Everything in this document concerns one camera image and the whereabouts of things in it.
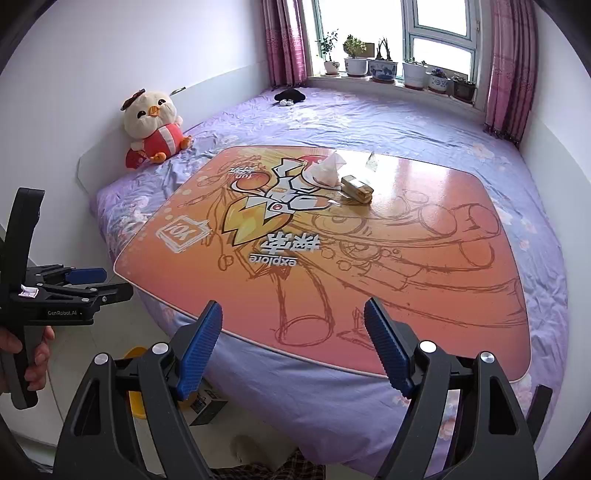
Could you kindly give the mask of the cake block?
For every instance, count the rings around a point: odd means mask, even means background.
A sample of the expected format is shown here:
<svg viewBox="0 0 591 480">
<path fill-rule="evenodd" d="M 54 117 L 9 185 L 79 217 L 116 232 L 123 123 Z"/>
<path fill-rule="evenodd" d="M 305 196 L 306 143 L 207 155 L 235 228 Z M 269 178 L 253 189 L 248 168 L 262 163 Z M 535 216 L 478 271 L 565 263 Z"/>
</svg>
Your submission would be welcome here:
<svg viewBox="0 0 591 480">
<path fill-rule="evenodd" d="M 342 176 L 341 190 L 361 204 L 370 204 L 373 200 L 374 189 L 353 175 Z"/>
</svg>

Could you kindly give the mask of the white tissue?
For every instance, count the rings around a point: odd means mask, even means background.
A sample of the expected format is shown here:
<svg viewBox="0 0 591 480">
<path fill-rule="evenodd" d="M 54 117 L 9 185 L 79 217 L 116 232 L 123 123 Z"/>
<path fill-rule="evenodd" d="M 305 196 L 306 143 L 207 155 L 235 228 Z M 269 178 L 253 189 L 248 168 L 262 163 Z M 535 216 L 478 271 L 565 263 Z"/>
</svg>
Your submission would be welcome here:
<svg viewBox="0 0 591 480">
<path fill-rule="evenodd" d="M 338 190 L 341 185 L 339 179 L 339 168 L 346 165 L 346 161 L 338 151 L 328 156 L 318 156 L 308 161 L 304 168 L 303 177 L 311 185 L 318 188 Z"/>
</svg>

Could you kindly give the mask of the yellow plastic trash bin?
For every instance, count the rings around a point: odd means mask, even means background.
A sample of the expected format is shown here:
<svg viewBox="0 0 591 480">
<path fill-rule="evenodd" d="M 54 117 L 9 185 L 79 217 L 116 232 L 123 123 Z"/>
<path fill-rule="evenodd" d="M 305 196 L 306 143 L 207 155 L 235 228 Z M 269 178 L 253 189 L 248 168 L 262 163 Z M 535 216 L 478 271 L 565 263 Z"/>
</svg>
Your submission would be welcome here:
<svg viewBox="0 0 591 480">
<path fill-rule="evenodd" d="M 125 355 L 125 359 L 132 359 L 142 356 L 146 352 L 146 348 L 142 346 L 135 346 L 131 348 Z M 146 420 L 146 412 L 142 400 L 142 395 L 136 391 L 129 392 L 129 401 L 132 415 L 135 418 Z M 189 398 L 183 402 L 178 403 L 181 410 L 195 407 L 197 410 L 201 410 L 206 406 L 204 398 L 199 395 L 199 392 L 193 392 Z"/>
</svg>

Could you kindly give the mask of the metal table leg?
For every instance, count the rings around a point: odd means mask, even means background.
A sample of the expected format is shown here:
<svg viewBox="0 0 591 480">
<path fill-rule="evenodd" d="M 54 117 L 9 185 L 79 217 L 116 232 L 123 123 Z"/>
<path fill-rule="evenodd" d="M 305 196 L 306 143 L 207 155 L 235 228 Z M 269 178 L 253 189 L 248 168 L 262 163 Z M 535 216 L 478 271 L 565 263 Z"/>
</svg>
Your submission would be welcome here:
<svg viewBox="0 0 591 480">
<path fill-rule="evenodd" d="M 527 426 L 532 438 L 536 443 L 548 412 L 553 390 L 545 385 L 538 385 L 532 397 L 530 408 L 526 416 Z"/>
</svg>

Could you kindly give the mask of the black cardboard box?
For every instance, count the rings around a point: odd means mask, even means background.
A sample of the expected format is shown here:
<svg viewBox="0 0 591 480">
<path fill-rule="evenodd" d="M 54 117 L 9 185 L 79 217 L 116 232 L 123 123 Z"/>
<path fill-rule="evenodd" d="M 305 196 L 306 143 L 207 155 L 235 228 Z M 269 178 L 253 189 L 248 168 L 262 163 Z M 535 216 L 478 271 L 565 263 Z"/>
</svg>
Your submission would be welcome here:
<svg viewBox="0 0 591 480">
<path fill-rule="evenodd" d="M 187 423 L 193 427 L 211 424 L 226 404 L 228 399 L 215 390 L 207 379 L 202 379 L 197 391 L 192 392 L 179 407 Z"/>
</svg>

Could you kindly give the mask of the orange printed folding table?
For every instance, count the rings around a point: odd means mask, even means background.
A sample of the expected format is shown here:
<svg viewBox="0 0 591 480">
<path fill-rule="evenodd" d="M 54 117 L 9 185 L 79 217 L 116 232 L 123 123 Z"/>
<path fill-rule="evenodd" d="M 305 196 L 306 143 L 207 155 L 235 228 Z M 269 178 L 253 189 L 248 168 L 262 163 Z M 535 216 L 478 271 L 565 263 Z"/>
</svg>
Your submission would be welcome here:
<svg viewBox="0 0 591 480">
<path fill-rule="evenodd" d="M 226 333 L 321 365 L 384 370 L 363 322 L 391 318 L 447 352 L 488 350 L 507 377 L 531 364 L 518 269 L 502 221 L 472 174 L 338 151 L 374 189 L 370 204 L 303 177 L 335 150 L 231 147 L 179 187 L 118 254 L 114 270 L 189 317 L 221 304 Z"/>
</svg>

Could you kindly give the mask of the black plush toy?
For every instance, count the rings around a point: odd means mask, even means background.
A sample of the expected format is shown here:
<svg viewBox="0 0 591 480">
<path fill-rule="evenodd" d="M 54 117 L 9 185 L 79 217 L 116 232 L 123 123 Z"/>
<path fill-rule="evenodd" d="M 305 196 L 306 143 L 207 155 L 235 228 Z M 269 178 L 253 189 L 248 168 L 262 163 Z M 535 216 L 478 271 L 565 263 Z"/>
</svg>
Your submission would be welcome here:
<svg viewBox="0 0 591 480">
<path fill-rule="evenodd" d="M 297 103 L 304 102 L 305 95 L 296 88 L 287 88 L 286 90 L 277 93 L 276 96 L 274 96 L 274 100 L 276 100 L 277 104 L 283 107 L 294 106 Z"/>
</svg>

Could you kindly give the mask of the clear plastic sheet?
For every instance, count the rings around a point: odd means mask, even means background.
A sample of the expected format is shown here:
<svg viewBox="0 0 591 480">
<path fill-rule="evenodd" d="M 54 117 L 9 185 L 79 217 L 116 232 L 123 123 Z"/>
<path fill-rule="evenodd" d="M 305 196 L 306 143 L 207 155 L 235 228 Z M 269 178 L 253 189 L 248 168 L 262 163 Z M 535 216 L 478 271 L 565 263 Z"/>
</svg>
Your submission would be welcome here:
<svg viewBox="0 0 591 480">
<path fill-rule="evenodd" d="M 375 171 L 377 169 L 376 152 L 372 151 L 366 161 L 366 167 Z"/>
</svg>

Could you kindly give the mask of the left pink curtain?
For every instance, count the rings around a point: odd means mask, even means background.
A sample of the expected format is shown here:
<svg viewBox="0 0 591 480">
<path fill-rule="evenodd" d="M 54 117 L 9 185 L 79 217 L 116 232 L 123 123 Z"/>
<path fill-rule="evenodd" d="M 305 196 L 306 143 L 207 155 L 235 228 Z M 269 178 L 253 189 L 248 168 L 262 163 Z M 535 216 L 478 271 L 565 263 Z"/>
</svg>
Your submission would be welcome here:
<svg viewBox="0 0 591 480">
<path fill-rule="evenodd" d="M 308 78 L 301 2 L 263 0 L 262 5 L 270 85 L 301 85 Z"/>
</svg>

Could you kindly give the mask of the pink curtain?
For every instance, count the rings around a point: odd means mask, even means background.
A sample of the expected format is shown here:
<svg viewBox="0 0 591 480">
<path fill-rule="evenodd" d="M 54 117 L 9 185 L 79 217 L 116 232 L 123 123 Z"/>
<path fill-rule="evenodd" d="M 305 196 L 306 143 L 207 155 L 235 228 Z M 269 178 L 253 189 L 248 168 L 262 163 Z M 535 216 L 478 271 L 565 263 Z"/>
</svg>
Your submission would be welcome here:
<svg viewBox="0 0 591 480">
<path fill-rule="evenodd" d="M 485 129 L 518 146 L 537 83 L 537 20 L 531 0 L 493 1 L 491 7 L 493 50 Z"/>
<path fill-rule="evenodd" d="M 262 5 L 270 85 L 301 85 L 308 78 L 301 2 L 263 0 Z"/>
</svg>

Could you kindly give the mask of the dark square pot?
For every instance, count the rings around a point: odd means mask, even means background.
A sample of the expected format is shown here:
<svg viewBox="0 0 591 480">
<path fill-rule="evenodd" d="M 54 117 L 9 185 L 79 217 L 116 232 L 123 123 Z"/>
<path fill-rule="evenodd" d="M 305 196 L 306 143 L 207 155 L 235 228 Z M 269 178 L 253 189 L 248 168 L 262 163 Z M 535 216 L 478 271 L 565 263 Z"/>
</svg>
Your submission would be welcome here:
<svg viewBox="0 0 591 480">
<path fill-rule="evenodd" d="M 460 76 L 454 76 L 453 96 L 462 102 L 472 104 L 474 101 L 476 84 Z"/>
</svg>

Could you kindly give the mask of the small leafy potted plant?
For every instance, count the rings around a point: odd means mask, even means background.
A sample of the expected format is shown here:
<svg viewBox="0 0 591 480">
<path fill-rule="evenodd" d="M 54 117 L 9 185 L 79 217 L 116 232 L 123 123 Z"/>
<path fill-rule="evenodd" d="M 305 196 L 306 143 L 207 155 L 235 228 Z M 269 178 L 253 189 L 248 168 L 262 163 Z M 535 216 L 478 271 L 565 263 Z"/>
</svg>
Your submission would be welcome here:
<svg viewBox="0 0 591 480">
<path fill-rule="evenodd" d="M 337 76 L 339 74 L 339 62 L 332 59 L 332 50 L 335 49 L 335 44 L 338 43 L 338 32 L 332 31 L 325 34 L 318 40 L 318 49 L 322 59 L 324 59 L 325 73 L 329 76 Z"/>
</svg>

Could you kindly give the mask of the small patterned pot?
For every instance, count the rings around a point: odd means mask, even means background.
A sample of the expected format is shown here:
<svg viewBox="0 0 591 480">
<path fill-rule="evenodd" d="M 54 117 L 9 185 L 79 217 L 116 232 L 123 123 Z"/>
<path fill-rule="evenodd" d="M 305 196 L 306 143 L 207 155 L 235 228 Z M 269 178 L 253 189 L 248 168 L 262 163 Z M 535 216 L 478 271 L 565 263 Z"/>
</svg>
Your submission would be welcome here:
<svg viewBox="0 0 591 480">
<path fill-rule="evenodd" d="M 433 92 L 446 94 L 449 86 L 449 77 L 441 68 L 434 68 L 429 75 L 429 89 Z"/>
</svg>

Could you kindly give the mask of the white pot green plant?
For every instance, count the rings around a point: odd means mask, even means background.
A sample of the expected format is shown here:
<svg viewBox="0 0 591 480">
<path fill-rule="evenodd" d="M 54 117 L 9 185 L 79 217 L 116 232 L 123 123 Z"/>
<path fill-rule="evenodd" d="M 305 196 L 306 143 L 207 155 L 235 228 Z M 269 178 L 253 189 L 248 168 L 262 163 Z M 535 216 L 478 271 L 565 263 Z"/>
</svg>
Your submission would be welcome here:
<svg viewBox="0 0 591 480">
<path fill-rule="evenodd" d="M 346 53 L 346 73 L 352 77 L 365 77 L 368 72 L 367 44 L 349 35 L 342 48 Z"/>
</svg>

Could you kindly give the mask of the blue white porcelain planter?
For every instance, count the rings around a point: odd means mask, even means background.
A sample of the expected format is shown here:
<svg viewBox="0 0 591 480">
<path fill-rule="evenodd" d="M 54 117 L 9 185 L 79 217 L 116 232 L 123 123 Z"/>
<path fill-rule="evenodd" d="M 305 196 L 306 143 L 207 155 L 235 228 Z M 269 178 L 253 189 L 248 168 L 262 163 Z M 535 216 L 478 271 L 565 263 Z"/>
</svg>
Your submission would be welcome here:
<svg viewBox="0 0 591 480">
<path fill-rule="evenodd" d="M 398 72 L 398 63 L 391 57 L 387 38 L 382 38 L 377 46 L 376 56 L 369 62 L 370 77 L 373 81 L 394 84 Z"/>
</svg>

